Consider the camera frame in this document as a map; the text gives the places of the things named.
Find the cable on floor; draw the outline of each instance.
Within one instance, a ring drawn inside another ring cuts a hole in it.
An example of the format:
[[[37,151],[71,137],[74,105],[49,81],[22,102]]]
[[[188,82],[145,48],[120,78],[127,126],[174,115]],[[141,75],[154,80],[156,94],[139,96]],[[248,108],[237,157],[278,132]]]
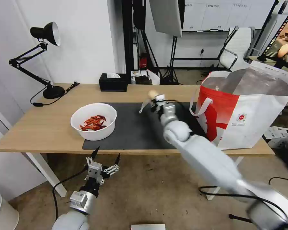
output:
[[[55,220],[58,219],[58,203],[57,203],[57,198],[56,198],[56,196],[55,196],[55,188],[56,188],[58,185],[62,184],[63,182],[66,182],[66,181],[68,181],[68,180],[70,180],[70,179],[73,179],[74,177],[82,174],[82,173],[85,172],[86,170],[87,170],[87,168],[84,167],[84,169],[82,169],[80,172],[78,172],[78,173],[76,173],[76,174],[74,174],[74,175],[66,178],[65,180],[60,181],[59,183],[57,183],[57,184],[53,187],[53,189],[52,189],[52,196],[53,196],[53,199],[54,199],[54,206],[55,206]]]
[[[287,181],[288,181],[288,179],[287,179],[287,178],[284,178],[284,177],[272,177],[272,178],[269,179],[269,182],[268,182],[269,185],[270,185],[271,181],[272,181],[274,178],[278,178],[278,179],[282,179],[282,180],[287,180]]]
[[[209,196],[229,196],[229,197],[243,197],[243,198],[249,198],[249,199],[254,199],[254,200],[258,200],[258,201],[262,201],[262,202],[266,202],[269,203],[270,205],[273,205],[274,207],[276,207],[278,210],[280,210],[286,217],[286,221],[288,221],[288,216],[286,215],[286,213],[284,212],[284,210],[282,210],[277,204],[273,203],[272,201],[266,200],[264,198],[258,197],[258,196],[251,196],[251,195],[242,195],[242,194],[224,194],[224,193],[208,193],[208,192],[204,192],[202,189],[203,188],[217,188],[217,186],[202,186],[198,188],[198,191],[201,194],[204,195],[209,195]]]

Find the black desk lamp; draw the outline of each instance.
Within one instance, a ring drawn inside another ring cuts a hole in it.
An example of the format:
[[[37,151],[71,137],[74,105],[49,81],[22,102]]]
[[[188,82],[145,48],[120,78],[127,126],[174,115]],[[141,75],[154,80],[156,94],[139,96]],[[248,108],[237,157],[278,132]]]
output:
[[[14,68],[19,69],[21,72],[34,78],[43,85],[45,85],[47,88],[43,91],[44,98],[54,99],[62,97],[65,93],[65,90],[61,86],[53,86],[50,83],[50,81],[46,81],[21,67],[23,63],[27,62],[28,60],[34,58],[35,56],[47,50],[48,43],[46,43],[44,39],[47,39],[53,45],[60,46],[61,40],[58,26],[55,22],[50,22],[44,28],[32,27],[30,29],[30,33],[34,38],[37,38],[38,41],[41,43],[39,43],[36,47],[30,49],[29,51],[25,52],[24,54],[21,54],[20,56],[11,59],[9,61],[9,64]],[[25,55],[36,50],[37,48],[41,48],[42,50],[32,56],[24,57]]]

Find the black desk mat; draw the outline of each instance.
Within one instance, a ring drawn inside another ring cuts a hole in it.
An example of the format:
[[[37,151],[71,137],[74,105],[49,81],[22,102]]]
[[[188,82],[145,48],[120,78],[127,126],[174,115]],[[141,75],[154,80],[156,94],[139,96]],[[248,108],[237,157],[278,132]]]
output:
[[[164,140],[163,127],[158,120],[158,115],[150,111],[150,105],[147,105],[139,114],[142,103],[107,104],[117,111],[113,133],[100,141],[85,140],[82,149],[94,150],[98,146],[104,150],[174,149]],[[195,134],[206,136],[196,118],[190,114],[189,103],[183,103],[185,110],[179,104],[174,104],[179,120],[187,122]]]

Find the screen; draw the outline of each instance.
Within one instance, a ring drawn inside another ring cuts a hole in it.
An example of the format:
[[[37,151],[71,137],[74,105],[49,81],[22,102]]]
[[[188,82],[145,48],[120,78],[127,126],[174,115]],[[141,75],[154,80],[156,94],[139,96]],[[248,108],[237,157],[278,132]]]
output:
[[[288,17],[263,52],[263,55],[275,61],[288,63]]]

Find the red and white shopping bag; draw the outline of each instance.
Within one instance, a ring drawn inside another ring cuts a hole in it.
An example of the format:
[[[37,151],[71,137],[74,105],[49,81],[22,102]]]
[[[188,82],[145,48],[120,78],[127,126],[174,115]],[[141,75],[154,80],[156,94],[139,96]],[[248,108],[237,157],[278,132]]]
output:
[[[253,61],[248,69],[211,72],[190,112],[220,149],[251,148],[287,102],[288,72]]]

